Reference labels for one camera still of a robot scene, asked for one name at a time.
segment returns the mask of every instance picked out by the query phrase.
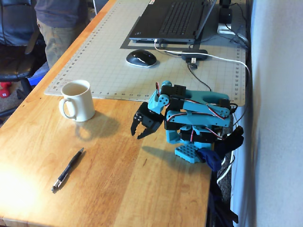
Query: laptop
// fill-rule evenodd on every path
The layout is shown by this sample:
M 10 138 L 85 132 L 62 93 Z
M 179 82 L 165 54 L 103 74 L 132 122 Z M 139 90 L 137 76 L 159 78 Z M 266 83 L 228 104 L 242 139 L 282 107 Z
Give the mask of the laptop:
M 129 38 L 190 43 L 200 36 L 216 0 L 151 0 Z

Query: white mug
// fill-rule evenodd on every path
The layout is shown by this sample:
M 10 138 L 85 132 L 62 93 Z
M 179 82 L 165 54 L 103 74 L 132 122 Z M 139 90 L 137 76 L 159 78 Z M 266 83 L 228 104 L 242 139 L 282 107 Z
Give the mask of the white mug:
M 63 117 L 84 122 L 94 116 L 95 109 L 89 82 L 85 80 L 69 82 L 62 87 L 61 93 L 64 99 L 59 102 L 59 110 Z M 64 111 L 65 103 L 70 115 Z

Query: shirt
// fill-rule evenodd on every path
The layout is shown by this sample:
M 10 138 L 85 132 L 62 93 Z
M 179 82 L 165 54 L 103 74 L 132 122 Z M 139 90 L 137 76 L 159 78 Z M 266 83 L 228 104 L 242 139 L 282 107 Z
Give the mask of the shirt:
M 75 27 L 88 19 L 86 0 L 37 0 L 37 19 L 50 27 Z

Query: office chair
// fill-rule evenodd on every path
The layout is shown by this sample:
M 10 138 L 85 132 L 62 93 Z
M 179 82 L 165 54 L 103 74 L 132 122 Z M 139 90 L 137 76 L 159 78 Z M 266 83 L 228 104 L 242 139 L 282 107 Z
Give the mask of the office chair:
M 46 62 L 35 4 L 35 0 L 0 0 L 0 82 L 21 81 L 19 99 L 25 99 L 32 90 L 27 78 Z M 9 116 L 16 109 L 17 106 L 0 112 L 0 117 Z

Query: person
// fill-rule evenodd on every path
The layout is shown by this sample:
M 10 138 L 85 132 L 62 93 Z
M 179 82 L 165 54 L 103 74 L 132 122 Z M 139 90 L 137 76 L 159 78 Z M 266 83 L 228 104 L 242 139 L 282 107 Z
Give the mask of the person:
M 35 10 L 51 68 L 89 23 L 87 0 L 37 0 Z

